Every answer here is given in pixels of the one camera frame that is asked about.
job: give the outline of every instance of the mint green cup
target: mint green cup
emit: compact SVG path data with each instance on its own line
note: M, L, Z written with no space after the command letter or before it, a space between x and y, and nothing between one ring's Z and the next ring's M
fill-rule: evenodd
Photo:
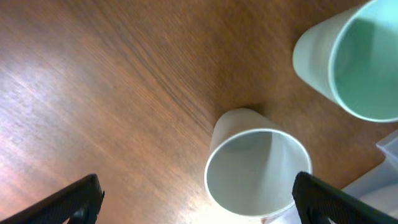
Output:
M398 1L369 1L312 27L298 40L293 65L352 115L398 121Z

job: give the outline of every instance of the paper cup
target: paper cup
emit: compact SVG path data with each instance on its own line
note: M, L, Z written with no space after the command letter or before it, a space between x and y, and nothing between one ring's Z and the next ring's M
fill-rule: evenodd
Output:
M352 115L398 121L398 1L369 1L312 27L298 40L293 65Z
M210 198L229 212L268 218L294 204L295 176L312 173L302 144L259 113L236 109L214 129L205 187Z

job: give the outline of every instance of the table surface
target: table surface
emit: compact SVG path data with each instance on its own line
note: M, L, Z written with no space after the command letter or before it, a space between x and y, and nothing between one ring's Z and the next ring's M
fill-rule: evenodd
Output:
M361 0L0 1L0 219L89 173L98 223L240 223L203 171L216 120L249 107L342 188L397 124L361 121L296 76L293 47Z

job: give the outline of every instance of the cup rim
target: cup rim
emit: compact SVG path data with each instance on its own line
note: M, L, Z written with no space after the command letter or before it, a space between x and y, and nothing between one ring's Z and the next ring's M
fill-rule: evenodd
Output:
M281 209L279 209L279 210L277 210L277 211L274 211L274 212L271 212L271 213L268 213L268 214L263 214L263 215L244 215L244 214L238 214L238 213L232 212L232 211L230 211L230 210L224 208L222 205L220 205L220 204L213 198L213 196L212 196L211 193L210 193L210 190L209 190L209 187L208 187L208 182L207 182L207 173L208 173L208 168L209 168L210 162L211 162L211 160L213 159L213 157L215 156L215 154L216 154L225 144L227 144L228 142L230 142L230 141L232 141L232 140L234 140L234 139L236 139L236 138L239 138L239 137L241 137L241 136L244 136L244 135L247 135L247 134L251 134L251 133L258 133L258 132L278 133L278 134L283 135L283 136L286 137L286 138L289 138L289 139L293 140L293 141L301 148L302 152L305 154L305 157L307 158L307 164L308 164L307 169L308 169L308 170L307 170L306 172L308 172L309 174L312 174L312 162L311 162L310 155L309 155L309 153L307 152L307 150L306 150L306 148L304 147L304 145L303 145L299 140L297 140L297 139L296 139L295 137L293 137L291 134L286 133L286 132L281 131L281 130L278 130L278 129L274 129L274 128L253 128L253 129L248 129L248 130L245 130L245 131L241 131L241 132L236 133L236 134L230 136L229 138L225 139L225 140L224 140L221 144L219 144L219 145L216 147L216 149L210 154L210 156L209 156L209 158L208 158L208 160L207 160L207 163L206 163L206 167L205 167L205 175L204 175L205 188L206 188L206 192L207 192L207 195L209 196L210 200L211 200L212 202L216 203L218 206L220 206L223 210L227 211L228 213L231 213L231 214L233 214L233 215L237 215L237 216L240 216L240 217L247 217L247 218L271 218L271 217L278 216L278 215L284 213L285 211L287 211L288 209L290 209L291 207L293 207L293 205L295 204L294 200L292 200L292 202L291 202L290 204L288 204L287 206L285 206L284 208L281 208Z
M338 48L341 44L341 41L343 40L343 37L346 35L349 27L353 23L353 21L363 13L364 10L367 10L369 7L371 7L373 4L377 3L378 0L371 0L368 1L367 3L363 4L344 24L343 28L341 28L339 34L337 35L335 42L333 43L333 46L331 48L331 53L330 53L330 60L328 62L328 81L329 81L329 86L331 88L331 92L333 96L335 97L337 103L348 113L352 114L353 116L366 120L366 121L372 121L372 122L378 122L378 123L390 123L390 122L395 122L398 121L398 115L395 118L389 118L389 119L377 119L377 118L368 118L365 116L362 116L358 114L357 112L353 111L347 104L341 99L338 91L337 91L337 86L335 82L335 69L334 69L334 64L336 61L336 56L338 52Z

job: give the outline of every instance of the wood grain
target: wood grain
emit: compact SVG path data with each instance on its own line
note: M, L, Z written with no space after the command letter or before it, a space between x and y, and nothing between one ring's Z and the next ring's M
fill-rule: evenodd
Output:
M398 128L358 120L302 82L295 42L362 0L3 0L0 219L95 172L98 223L242 223L203 187L213 126L247 106L344 187Z

